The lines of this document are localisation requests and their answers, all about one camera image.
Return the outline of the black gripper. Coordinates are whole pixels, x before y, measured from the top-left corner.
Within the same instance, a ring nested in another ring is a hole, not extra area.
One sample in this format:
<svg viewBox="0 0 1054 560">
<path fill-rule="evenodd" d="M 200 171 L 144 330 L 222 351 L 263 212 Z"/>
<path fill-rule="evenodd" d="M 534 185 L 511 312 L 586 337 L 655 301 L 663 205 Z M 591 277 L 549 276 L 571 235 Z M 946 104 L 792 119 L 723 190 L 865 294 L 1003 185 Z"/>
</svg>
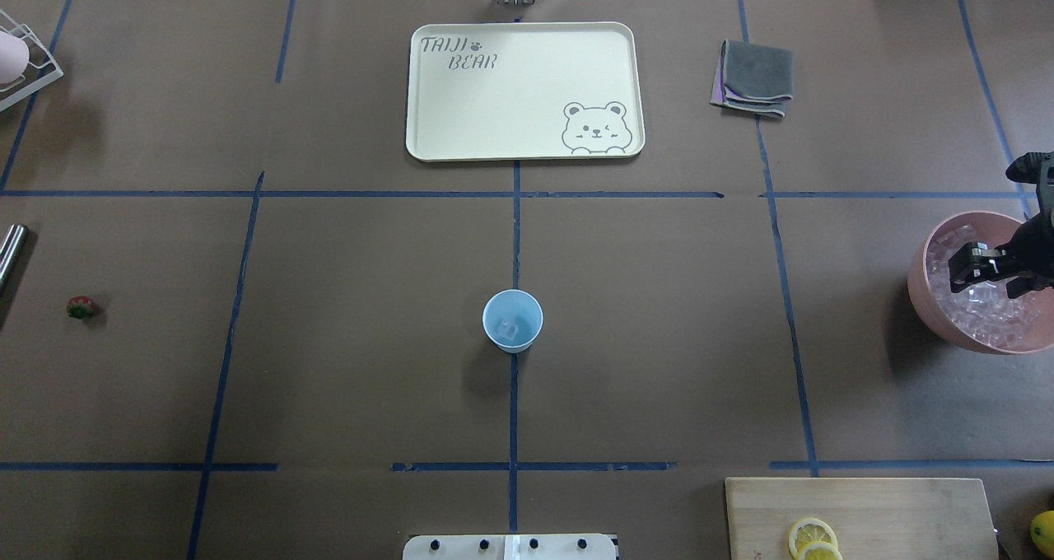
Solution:
<svg viewBox="0 0 1054 560">
<path fill-rule="evenodd" d="M 959 294 L 968 287 L 982 282 L 1006 283 L 1006 297 L 1017 300 L 1030 292 L 1042 292 L 1053 285 L 1053 230 L 1052 215 L 1038 214 L 1028 219 L 1008 244 L 1006 249 L 989 245 L 963 245 L 949 257 L 949 290 Z"/>
</svg>

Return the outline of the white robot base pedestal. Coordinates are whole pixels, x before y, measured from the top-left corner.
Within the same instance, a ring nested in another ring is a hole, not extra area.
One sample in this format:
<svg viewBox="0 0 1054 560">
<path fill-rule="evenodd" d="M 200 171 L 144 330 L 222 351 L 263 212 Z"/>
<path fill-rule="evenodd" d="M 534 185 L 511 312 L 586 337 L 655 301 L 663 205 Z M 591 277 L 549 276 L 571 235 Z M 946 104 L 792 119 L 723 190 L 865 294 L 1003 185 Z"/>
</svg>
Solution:
<svg viewBox="0 0 1054 560">
<path fill-rule="evenodd" d="M 403 559 L 618 559 L 614 536 L 565 534 L 429 534 L 413 536 Z"/>
</svg>

